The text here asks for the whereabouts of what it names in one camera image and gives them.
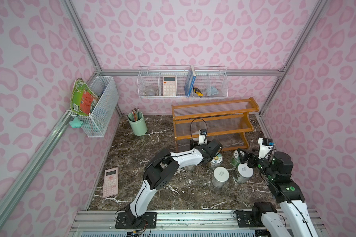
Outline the green leaf lid seed jar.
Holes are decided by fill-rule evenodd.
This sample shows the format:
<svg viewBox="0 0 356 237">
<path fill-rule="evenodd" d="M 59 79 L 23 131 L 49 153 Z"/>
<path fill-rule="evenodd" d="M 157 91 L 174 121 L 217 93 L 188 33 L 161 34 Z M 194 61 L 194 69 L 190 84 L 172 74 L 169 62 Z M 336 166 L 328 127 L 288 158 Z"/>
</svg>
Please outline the green leaf lid seed jar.
<svg viewBox="0 0 356 237">
<path fill-rule="evenodd" d="M 239 161 L 238 154 L 237 154 L 236 150 L 233 152 L 232 159 L 231 159 L 231 165 L 235 168 L 237 168 L 240 165 L 240 161 Z"/>
</svg>

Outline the tomato lid seed jar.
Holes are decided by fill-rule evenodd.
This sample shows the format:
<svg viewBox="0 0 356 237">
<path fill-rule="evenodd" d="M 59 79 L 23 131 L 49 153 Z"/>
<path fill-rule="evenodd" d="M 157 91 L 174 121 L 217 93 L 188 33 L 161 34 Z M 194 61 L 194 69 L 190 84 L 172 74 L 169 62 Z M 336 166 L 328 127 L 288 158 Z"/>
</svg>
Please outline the tomato lid seed jar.
<svg viewBox="0 0 356 237">
<path fill-rule="evenodd" d="M 197 167 L 196 165 L 186 166 L 185 170 L 188 171 L 188 172 L 192 172 L 192 171 L 196 170 L 196 167 Z"/>
</svg>

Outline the sunflower lid seed jar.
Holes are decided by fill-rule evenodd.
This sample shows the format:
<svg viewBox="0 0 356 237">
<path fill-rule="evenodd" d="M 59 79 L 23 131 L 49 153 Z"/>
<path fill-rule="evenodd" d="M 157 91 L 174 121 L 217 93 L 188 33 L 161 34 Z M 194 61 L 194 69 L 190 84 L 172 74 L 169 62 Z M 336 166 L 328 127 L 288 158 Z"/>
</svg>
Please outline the sunflower lid seed jar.
<svg viewBox="0 0 356 237">
<path fill-rule="evenodd" d="M 216 168 L 220 167 L 223 163 L 223 156 L 222 154 L 218 153 L 209 163 L 208 166 L 210 169 L 215 170 Z"/>
</svg>

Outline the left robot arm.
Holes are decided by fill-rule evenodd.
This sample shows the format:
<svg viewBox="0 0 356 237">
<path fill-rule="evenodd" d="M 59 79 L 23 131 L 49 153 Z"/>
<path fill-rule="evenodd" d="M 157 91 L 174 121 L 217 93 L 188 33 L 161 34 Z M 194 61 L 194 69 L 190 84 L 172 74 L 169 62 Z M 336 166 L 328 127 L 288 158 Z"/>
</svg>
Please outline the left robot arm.
<svg viewBox="0 0 356 237">
<path fill-rule="evenodd" d="M 142 186 L 135 199 L 126 206 L 130 223 L 141 219 L 156 192 L 170 182 L 178 169 L 207 164 L 222 148 L 222 144 L 214 139 L 209 144 L 198 145 L 185 152 L 161 150 L 144 169 Z"/>
</svg>

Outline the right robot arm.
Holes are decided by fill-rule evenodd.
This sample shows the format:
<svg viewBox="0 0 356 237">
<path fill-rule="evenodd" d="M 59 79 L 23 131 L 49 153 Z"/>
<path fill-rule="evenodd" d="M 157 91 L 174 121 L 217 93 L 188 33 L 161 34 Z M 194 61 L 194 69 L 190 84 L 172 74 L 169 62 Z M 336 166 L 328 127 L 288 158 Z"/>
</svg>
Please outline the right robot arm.
<svg viewBox="0 0 356 237">
<path fill-rule="evenodd" d="M 251 211 L 251 221 L 265 227 L 272 237 L 317 237 L 308 206 L 301 188 L 291 179 L 293 162 L 284 152 L 270 150 L 262 158 L 257 153 L 236 150 L 240 163 L 256 168 L 265 178 L 267 187 L 289 222 L 291 232 L 282 223 L 277 209 L 270 202 L 256 202 Z"/>
</svg>

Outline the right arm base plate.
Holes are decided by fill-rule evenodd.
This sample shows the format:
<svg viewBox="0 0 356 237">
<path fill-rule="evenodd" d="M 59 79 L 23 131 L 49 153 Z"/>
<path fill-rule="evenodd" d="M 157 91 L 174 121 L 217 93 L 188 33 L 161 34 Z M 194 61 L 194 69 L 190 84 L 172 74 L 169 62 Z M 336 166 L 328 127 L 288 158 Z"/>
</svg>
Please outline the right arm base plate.
<svg viewBox="0 0 356 237">
<path fill-rule="evenodd" d="M 236 219 L 239 228 L 260 228 L 264 225 L 253 217 L 252 211 L 236 210 L 232 214 L 233 218 Z"/>
</svg>

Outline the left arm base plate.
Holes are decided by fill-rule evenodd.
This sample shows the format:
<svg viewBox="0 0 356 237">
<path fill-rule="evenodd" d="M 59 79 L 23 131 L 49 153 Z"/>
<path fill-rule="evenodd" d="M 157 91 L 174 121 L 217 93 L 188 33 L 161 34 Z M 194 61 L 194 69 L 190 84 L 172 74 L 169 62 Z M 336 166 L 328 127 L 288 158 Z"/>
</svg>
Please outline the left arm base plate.
<svg viewBox="0 0 356 237">
<path fill-rule="evenodd" d="M 157 212 L 146 212 L 141 217 L 129 218 L 125 212 L 119 212 L 116 217 L 116 229 L 155 229 Z"/>
</svg>

